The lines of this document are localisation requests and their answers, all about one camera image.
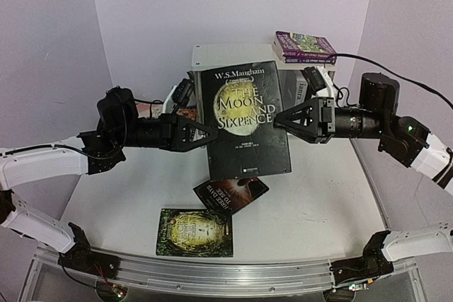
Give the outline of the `grey ianra book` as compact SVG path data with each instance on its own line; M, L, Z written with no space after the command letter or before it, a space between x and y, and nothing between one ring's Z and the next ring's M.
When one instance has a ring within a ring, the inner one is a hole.
M279 70L283 108L289 109L310 99L312 91L302 70Z

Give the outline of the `black gold-circle book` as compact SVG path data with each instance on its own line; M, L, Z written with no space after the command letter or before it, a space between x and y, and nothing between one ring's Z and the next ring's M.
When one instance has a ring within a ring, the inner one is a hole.
M199 117L217 131L207 145L211 179L291 172L287 133L274 125L283 111L274 61L201 71L197 90Z

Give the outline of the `52-Storey Treehouse book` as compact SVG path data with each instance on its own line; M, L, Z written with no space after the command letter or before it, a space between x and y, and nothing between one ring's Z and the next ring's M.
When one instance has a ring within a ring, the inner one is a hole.
M330 59L280 57L280 60L286 64L331 64L331 65L335 65L337 61L335 57L332 57Z

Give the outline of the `117-Storey Treehouse book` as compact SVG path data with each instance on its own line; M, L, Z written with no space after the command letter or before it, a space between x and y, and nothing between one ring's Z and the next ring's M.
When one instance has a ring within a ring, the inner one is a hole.
M279 57L325 59L336 51L324 37L276 31L273 50Z

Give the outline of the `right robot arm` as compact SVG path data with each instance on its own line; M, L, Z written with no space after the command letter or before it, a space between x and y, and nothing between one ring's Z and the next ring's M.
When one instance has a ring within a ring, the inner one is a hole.
M376 139L378 150L406 168L431 179L445 192L452 192L452 149L413 117L400 117L399 83L377 73L362 75L356 107L340 108L338 88L322 67L302 70L313 97L278 113L274 125L310 143L337 139ZM452 222L416 231L375 233L362 255L331 263L336 286L359 284L391 274L394 262L408 257L452 251Z

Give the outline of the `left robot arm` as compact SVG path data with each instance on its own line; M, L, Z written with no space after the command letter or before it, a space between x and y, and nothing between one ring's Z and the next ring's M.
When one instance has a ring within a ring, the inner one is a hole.
M63 141L1 150L1 226L40 241L59 253L65 267L93 269L96 252L83 229L32 208L13 189L65 175L93 175L125 161L125 148L187 152L217 138L211 127L176 113L140 117L132 91L110 89L97 104L98 126Z

